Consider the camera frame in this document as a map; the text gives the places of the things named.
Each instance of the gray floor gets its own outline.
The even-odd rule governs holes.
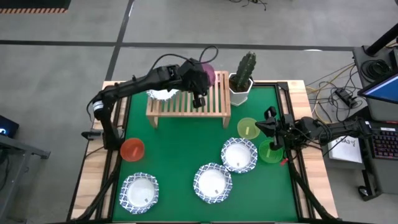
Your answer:
[[[370,44],[398,21],[393,0],[269,0],[266,12],[262,5],[243,4],[136,0],[124,41],[359,46]],[[73,0],[62,15],[0,14],[0,40],[116,41],[126,5],[127,0]],[[18,139],[52,152],[47,161],[31,162],[12,215],[31,223],[64,221],[86,147],[80,133],[90,127],[85,106],[101,88],[113,48],[0,45],[0,52],[0,113],[21,124]],[[164,53],[197,58],[200,52],[122,48],[112,79],[142,76]],[[246,52],[221,49],[212,65],[234,72]],[[353,61],[350,52],[255,52],[254,78],[262,80],[310,83]],[[211,51],[206,53],[206,58],[211,56]],[[158,65],[181,62],[168,57]],[[347,74],[335,84],[344,85]],[[353,80],[360,86],[357,76]],[[334,109],[326,110],[335,121]],[[363,184],[358,171],[328,168],[328,175],[342,219],[398,222],[398,195],[362,202],[356,193],[356,186]]]

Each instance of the plastic cup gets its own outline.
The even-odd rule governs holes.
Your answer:
[[[138,138],[125,140],[120,148],[120,155],[125,161],[136,162],[144,157],[144,143]]]
[[[255,125],[253,118],[243,118],[238,122],[238,134],[241,138],[254,139],[260,134],[260,129]]]
[[[284,151],[283,149],[278,149],[276,151],[271,150],[269,147],[269,143],[271,142],[271,140],[265,140],[260,144],[259,156],[264,162],[274,164],[282,159]]]

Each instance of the red cup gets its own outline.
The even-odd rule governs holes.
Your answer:
[[[136,162],[144,157],[144,143],[138,138],[125,140],[120,148],[120,155],[125,161]]]

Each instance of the white label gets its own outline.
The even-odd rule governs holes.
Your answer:
[[[396,131],[395,128],[380,128],[381,131]]]

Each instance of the black floor stripe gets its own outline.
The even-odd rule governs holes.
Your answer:
[[[123,42],[121,47],[140,48],[192,48],[203,49],[209,45],[216,45],[219,49],[249,49],[249,50],[322,50],[350,52],[354,47],[339,46],[304,46],[304,45],[261,45],[261,44],[190,44],[190,43],[146,43]]]
[[[0,40],[0,45],[113,47],[116,45],[116,43],[115,42],[90,42],[90,41]]]
[[[130,13],[132,11],[132,4],[133,3],[134,3],[134,0],[129,0],[129,3],[127,4],[126,12],[124,12],[122,25],[120,26],[118,39],[116,41],[116,46],[113,49],[111,61],[109,63],[109,67],[108,67],[108,71],[106,72],[105,81],[111,81],[112,80],[114,68],[116,66],[116,61],[118,60],[118,57],[119,57],[120,46],[122,44],[122,41],[123,41],[123,38],[124,38],[124,34],[126,33],[127,23],[129,22]]]

